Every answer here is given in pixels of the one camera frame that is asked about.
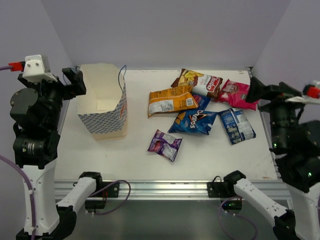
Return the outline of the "pink Real snack packet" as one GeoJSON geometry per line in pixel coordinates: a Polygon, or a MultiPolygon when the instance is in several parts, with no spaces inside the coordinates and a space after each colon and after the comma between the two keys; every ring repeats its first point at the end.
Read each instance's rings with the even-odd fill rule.
{"type": "Polygon", "coordinates": [[[228,79],[218,92],[217,102],[229,104],[233,108],[256,110],[257,101],[246,102],[250,86],[228,79]]]}

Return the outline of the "blue patterned paper bag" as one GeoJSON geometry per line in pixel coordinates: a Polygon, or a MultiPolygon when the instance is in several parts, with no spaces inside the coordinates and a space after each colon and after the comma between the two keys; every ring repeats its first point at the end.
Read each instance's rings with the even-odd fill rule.
{"type": "Polygon", "coordinates": [[[86,94],[69,101],[62,136],[80,128],[95,141],[124,138],[128,127],[127,66],[90,63],[76,69],[83,73],[86,94]]]}

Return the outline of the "blue white snack bag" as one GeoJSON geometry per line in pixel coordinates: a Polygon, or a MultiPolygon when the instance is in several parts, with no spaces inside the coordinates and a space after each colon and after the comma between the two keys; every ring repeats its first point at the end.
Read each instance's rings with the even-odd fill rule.
{"type": "Polygon", "coordinates": [[[232,145],[256,138],[256,132],[240,108],[232,107],[218,115],[232,145]]]}

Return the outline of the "brown cassava chips bag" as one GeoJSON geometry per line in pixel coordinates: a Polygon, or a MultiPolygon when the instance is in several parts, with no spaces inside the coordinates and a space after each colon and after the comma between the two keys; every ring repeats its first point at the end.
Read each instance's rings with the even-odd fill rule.
{"type": "Polygon", "coordinates": [[[222,77],[182,68],[179,77],[175,79],[171,87],[191,86],[194,94],[217,99],[222,82],[222,77]]]}

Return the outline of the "dark blue chip bag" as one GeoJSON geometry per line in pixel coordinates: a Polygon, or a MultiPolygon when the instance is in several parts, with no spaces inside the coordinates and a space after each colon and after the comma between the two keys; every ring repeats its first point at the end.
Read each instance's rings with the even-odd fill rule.
{"type": "Polygon", "coordinates": [[[192,93],[191,95],[198,104],[198,107],[196,108],[197,110],[205,110],[211,101],[211,98],[207,96],[202,96],[195,93],[192,93]]]}

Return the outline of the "blue Doritos chip bag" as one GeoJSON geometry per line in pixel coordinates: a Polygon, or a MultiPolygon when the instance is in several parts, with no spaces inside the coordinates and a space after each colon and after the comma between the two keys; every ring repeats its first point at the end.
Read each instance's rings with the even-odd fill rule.
{"type": "Polygon", "coordinates": [[[182,111],[175,118],[168,133],[208,136],[217,116],[217,112],[201,109],[182,111]]]}

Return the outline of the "orange snack packet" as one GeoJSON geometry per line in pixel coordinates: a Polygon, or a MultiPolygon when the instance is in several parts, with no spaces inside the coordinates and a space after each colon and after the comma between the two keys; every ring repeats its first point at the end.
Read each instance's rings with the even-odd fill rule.
{"type": "Polygon", "coordinates": [[[199,104],[193,97],[192,86],[177,86],[149,93],[148,117],[154,114],[196,109],[199,104]]]}

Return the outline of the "purple snack packet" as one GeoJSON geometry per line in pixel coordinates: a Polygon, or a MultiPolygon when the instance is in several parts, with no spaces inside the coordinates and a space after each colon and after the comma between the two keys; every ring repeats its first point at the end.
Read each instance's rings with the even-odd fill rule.
{"type": "Polygon", "coordinates": [[[158,155],[167,158],[171,162],[174,162],[182,140],[182,138],[175,138],[157,129],[152,137],[147,151],[157,153],[158,155]]]}

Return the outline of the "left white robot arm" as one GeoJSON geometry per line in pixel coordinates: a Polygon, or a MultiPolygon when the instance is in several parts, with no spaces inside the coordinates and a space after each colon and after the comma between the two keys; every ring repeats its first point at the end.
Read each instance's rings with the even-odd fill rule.
{"type": "Polygon", "coordinates": [[[10,100],[10,116],[14,120],[13,151],[15,168],[22,175],[26,218],[18,240],[63,240],[75,229],[77,214],[87,198],[103,193],[104,184],[98,172],[84,172],[69,194],[55,200],[55,168],[60,134],[58,125],[63,102],[87,92],[83,73],[64,68],[69,84],[58,77],[38,83],[18,79],[24,88],[10,100]]]}

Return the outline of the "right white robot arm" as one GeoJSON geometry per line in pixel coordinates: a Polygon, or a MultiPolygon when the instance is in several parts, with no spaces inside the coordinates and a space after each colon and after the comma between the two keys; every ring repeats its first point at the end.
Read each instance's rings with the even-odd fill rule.
{"type": "Polygon", "coordinates": [[[246,101],[266,100],[259,107],[269,114],[271,143],[281,180],[289,191],[293,208],[278,205],[257,189],[240,171],[223,179],[227,196],[244,198],[270,223],[279,240],[317,240],[320,237],[320,122],[300,123],[308,104],[320,102],[320,84],[313,81],[299,91],[284,82],[265,85],[250,80],[246,101]]]}

